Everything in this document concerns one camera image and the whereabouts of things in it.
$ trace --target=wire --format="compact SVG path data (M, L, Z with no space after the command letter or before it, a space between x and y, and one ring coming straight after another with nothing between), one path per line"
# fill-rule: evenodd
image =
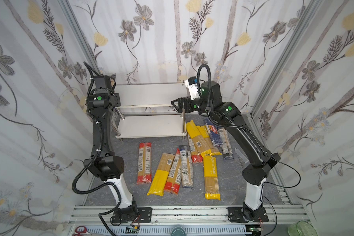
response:
M271 234L271 233L274 231L274 229L277 227L278 219L277 219L277 213L275 212L274 206L271 204L271 202L269 201L269 199L268 199L267 197L265 197L265 196L262 196L262 197L264 197L264 198L266 198L266 200L268 200L268 202L269 202L269 204L271 205L271 207L273 208L273 211L274 211L274 214L275 214L275 224L274 224L274 228L273 228L269 233L267 233L267 234L264 235L264 236L266 236L266 235Z

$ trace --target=gray work surface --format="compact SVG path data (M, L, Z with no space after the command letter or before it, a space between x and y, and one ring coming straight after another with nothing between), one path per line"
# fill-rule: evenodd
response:
M204 118L199 115L186 115L186 121L194 120L196 125L204 125ZM126 181L129 191L134 196L138 206L168 206L168 205L242 205L246 194L246 181L241 175L244 162L239 160L235 153L235 148L242 151L239 144L229 134L232 146L234 160L223 160L222 156L216 157L216 165L218 172L219 190L221 201L205 199L205 179L203 176L203 163L194 163L194 186L193 188L180 188L178 195L164 193L164 196L149 195L147 192L151 184L137 185L137 167L139 143L151 142L151 172L152 179L155 175L162 153L175 154L179 145L189 146L187 137L153 137L153 138L134 138L122 139L115 138L114 132L111 132L112 146L116 156L124 159L123 177ZM102 181L95 178L92 187L100 185ZM264 196L266 196L272 204L282 204L276 186L265 184ZM107 186L90 193L86 206L114 206L115 199Z

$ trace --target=transparent green container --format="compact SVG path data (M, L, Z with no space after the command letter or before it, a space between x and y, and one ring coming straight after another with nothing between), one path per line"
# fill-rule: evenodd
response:
M290 236L317 236L316 230L306 221L298 221L288 227Z

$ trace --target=pasta package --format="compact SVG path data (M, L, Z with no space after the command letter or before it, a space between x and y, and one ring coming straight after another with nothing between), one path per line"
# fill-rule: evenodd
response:
M215 125L208 118L205 118L205 122L206 122L206 129L207 129L208 135L210 136L212 145L214 147L221 147L223 144L223 141L220 138L220 135L219 135L218 130L216 129Z
M190 146L190 152L191 152L191 159L192 159L193 163L196 163L196 162L197 163L202 163L203 162L203 157L198 152L198 149L194 145L194 142L190 138L190 135L188 135L188 139L189 139L189 146Z
M216 170L215 157L203 157L203 171L205 175L206 199L218 199L220 201L218 173Z
M201 153L202 157L211 153L210 147L199 132L197 126L194 124L194 121L191 120L186 123L186 131L190 135L194 145L197 147L197 150Z
M220 137L222 138L222 141L223 141L222 149L223 149L224 160L235 159L232 154L232 148L231 148L230 140L228 138L227 130L222 128L222 129L219 129L218 131L219 131Z
M136 184L151 182L151 143L140 143L138 155L138 179Z
M208 135L207 129L205 125L197 125L199 132L201 133L203 139L206 141L208 147L210 148L210 156L221 155L219 149L212 145L210 136Z
M169 171L171 169L172 161L174 159L173 154L163 153L157 167L154 179L147 195L155 194L159 196L164 195L164 186L168 179Z
M182 170L182 186L184 188L193 187L193 167L189 148L180 146L181 153L181 170Z
M168 179L164 187L164 192L178 194L181 183L181 158L180 150L177 148L176 155L172 163L172 167L169 171Z

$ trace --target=scissors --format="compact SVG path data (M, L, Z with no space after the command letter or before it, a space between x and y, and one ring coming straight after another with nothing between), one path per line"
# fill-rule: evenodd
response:
M85 235L87 235L87 236L106 236L106 235L104 235L104 234L96 234L96 233L90 233L90 232L88 232L88 230L86 229L86 227L85 226L79 226L79 227L77 227L76 229L75 229L75 232L76 232L76 234L73 234L73 236L85 236Z

